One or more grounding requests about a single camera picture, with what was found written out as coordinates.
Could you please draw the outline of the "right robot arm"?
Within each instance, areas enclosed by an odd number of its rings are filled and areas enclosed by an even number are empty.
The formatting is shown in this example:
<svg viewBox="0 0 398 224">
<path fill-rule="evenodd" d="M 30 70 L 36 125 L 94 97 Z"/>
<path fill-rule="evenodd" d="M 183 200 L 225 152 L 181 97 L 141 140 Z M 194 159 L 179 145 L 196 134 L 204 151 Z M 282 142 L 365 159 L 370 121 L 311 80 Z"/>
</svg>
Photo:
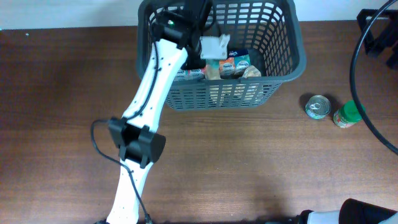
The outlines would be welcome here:
<svg viewBox="0 0 398 224">
<path fill-rule="evenodd" d="M 390 20 L 389 25 L 374 38 L 370 28 L 379 17 Z M 349 85 L 353 100 L 344 104 L 333 115 L 333 121 L 341 128 L 347 128 L 351 124 L 363 120 L 375 137 L 392 152 L 397 153 L 397 147 L 391 144 L 370 122 L 365 109 L 357 109 L 359 100 L 354 82 L 355 66 L 359 55 L 360 46 L 364 46 L 368 56 L 378 57 L 386 48 L 391 48 L 393 54 L 387 60 L 386 65 L 397 70 L 397 10 L 383 6 L 380 9 L 362 9 L 357 16 L 361 29 L 361 37 L 354 50 L 349 71 Z M 379 207 L 369 203 L 349 198 L 345 200 L 339 210 L 331 212 L 314 212 L 304 210 L 300 215 L 291 218 L 289 223 L 397 223 L 397 212 L 388 208 Z"/>
</svg>

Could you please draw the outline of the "tin can with pull tab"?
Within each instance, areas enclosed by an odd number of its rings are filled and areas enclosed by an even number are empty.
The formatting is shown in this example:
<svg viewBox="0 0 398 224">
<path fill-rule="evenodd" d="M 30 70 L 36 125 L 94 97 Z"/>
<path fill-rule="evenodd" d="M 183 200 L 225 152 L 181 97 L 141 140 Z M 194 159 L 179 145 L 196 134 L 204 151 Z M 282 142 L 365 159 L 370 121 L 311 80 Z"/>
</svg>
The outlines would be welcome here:
<svg viewBox="0 0 398 224">
<path fill-rule="evenodd" d="M 323 119 L 330 111 L 331 103 L 323 95 L 312 96 L 305 105 L 305 112 L 312 119 Z"/>
</svg>

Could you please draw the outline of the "jar with green lid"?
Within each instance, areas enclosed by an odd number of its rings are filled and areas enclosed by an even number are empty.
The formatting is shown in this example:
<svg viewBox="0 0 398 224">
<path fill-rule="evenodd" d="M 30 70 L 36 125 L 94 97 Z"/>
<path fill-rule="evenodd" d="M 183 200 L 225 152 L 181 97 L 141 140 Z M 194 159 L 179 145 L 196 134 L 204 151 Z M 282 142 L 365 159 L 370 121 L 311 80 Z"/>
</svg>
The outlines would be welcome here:
<svg viewBox="0 0 398 224">
<path fill-rule="evenodd" d="M 345 103 L 333 115 L 333 122 L 340 128 L 349 128 L 362 119 L 353 100 Z"/>
</svg>

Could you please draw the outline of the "multipack of tissue packets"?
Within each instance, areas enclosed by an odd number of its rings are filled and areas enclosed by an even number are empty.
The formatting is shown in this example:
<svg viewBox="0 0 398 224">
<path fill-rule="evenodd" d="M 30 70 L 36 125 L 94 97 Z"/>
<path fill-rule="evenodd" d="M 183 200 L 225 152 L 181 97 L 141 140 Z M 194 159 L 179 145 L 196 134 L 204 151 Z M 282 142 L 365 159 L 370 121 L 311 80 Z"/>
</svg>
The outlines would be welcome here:
<svg viewBox="0 0 398 224">
<path fill-rule="evenodd" d="M 206 65 L 214 65 L 221 73 L 222 79 L 236 79 L 255 77 L 256 72 L 251 64 L 248 49 L 232 50 L 225 60 L 206 60 Z M 174 78 L 175 82 L 205 79 L 205 67 L 194 70 L 179 70 Z"/>
</svg>

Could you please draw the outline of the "beige powder food pouch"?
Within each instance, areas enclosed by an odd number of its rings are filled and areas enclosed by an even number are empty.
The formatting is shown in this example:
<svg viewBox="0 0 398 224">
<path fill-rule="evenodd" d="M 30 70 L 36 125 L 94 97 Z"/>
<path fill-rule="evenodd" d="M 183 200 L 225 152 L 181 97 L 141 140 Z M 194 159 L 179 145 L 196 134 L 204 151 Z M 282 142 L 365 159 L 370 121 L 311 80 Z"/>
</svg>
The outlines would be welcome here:
<svg viewBox="0 0 398 224">
<path fill-rule="evenodd" d="M 210 100 L 220 107 L 238 106 L 241 102 L 248 104 L 254 99 L 259 89 L 258 83 L 228 83 L 232 79 L 224 80 L 221 73 L 214 65 L 205 67 L 205 79 L 211 81 L 220 81 L 219 84 L 209 86 Z"/>
</svg>

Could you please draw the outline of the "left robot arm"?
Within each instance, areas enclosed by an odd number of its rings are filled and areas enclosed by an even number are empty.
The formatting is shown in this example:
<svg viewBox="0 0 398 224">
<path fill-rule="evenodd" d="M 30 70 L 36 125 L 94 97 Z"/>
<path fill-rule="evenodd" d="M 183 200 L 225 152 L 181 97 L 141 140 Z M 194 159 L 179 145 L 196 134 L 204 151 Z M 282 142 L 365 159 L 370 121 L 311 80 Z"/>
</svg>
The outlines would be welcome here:
<svg viewBox="0 0 398 224">
<path fill-rule="evenodd" d="M 203 68 L 208 59 L 227 56 L 221 35 L 205 36 L 216 22 L 213 1 L 143 1 L 138 17 L 139 88 L 120 118 L 97 119 L 90 126 L 96 152 L 120 168 L 114 203 L 103 223 L 137 223 L 140 211 L 152 223 L 141 195 L 165 147 L 166 138 L 157 130 L 172 83 L 179 70 Z"/>
</svg>

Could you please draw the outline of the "grey plastic shopping basket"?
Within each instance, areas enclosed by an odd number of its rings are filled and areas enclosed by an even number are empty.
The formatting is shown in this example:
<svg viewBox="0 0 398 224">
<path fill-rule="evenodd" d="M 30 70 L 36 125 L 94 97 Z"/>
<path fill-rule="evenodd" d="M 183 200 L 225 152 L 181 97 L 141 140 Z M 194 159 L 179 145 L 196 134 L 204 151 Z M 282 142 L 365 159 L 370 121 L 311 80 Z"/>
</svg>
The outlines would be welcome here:
<svg viewBox="0 0 398 224">
<path fill-rule="evenodd" d="M 125 115 L 252 108 L 306 66 L 293 1 L 143 1 Z"/>
</svg>

